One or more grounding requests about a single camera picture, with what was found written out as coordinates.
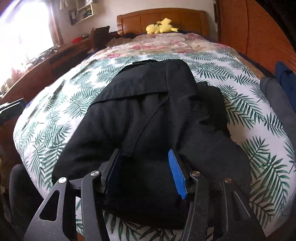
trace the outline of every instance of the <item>stuffed animal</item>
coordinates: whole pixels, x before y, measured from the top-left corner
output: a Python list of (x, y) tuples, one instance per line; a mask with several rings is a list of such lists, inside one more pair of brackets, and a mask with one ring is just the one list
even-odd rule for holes
[(163, 21), (156, 22), (156, 24), (150, 24), (147, 26), (146, 31), (148, 34), (159, 34), (159, 33), (169, 33), (169, 32), (178, 32), (177, 28), (173, 28), (170, 25), (171, 20), (165, 18)]

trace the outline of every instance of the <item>silver screw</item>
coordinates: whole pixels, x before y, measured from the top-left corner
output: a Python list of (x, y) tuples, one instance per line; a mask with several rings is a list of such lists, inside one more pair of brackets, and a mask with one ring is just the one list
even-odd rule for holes
[(224, 179), (224, 182), (226, 182), (226, 183), (232, 183), (232, 180), (231, 180), (231, 178), (225, 178)]
[(65, 177), (61, 177), (60, 179), (59, 179), (59, 183), (64, 183), (64, 182), (66, 182), (67, 181), (67, 178), (65, 178)]
[(99, 175), (100, 174), (100, 172), (99, 171), (92, 171), (91, 172), (91, 176), (93, 176), (93, 177), (96, 177), (97, 175)]
[(200, 172), (199, 171), (193, 171), (191, 174), (194, 177), (199, 177), (200, 176)]

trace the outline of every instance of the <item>leaf pattern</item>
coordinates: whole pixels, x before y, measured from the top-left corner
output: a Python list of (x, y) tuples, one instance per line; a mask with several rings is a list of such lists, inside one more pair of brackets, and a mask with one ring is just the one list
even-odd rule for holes
[[(24, 111), (24, 120), (13, 134), (24, 166), (40, 193), (45, 197), (52, 188), (54, 165), (97, 95), (124, 66), (147, 59), (182, 59), (196, 82), (206, 81), (221, 90), (231, 138), (250, 159), (250, 206), (269, 232), (269, 224), (278, 221), (294, 193), (290, 188), (291, 180), (296, 179), (295, 150), (261, 92), (259, 80), (225, 48), (93, 59), (41, 92)], [(103, 215), (111, 240), (181, 239), (182, 230), (141, 226), (107, 211)], [(76, 224), (77, 232), (83, 234), (80, 198), (76, 199)]]

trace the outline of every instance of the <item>red bowl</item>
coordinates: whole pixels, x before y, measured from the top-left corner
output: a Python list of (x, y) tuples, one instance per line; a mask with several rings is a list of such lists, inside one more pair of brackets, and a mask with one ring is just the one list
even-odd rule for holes
[(78, 38), (76, 38), (76, 39), (73, 39), (73, 40), (71, 41), (71, 43), (72, 43), (72, 44), (77, 44), (77, 43), (79, 43), (82, 39), (83, 39), (83, 37), (78, 37)]

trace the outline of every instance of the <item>gray fabric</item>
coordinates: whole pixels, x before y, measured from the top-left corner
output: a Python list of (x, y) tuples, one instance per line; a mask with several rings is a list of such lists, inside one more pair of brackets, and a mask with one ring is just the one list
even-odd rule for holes
[(260, 81), (260, 89), (266, 96), (270, 106), (282, 123), (287, 136), (296, 149), (296, 113), (277, 79), (264, 77)]

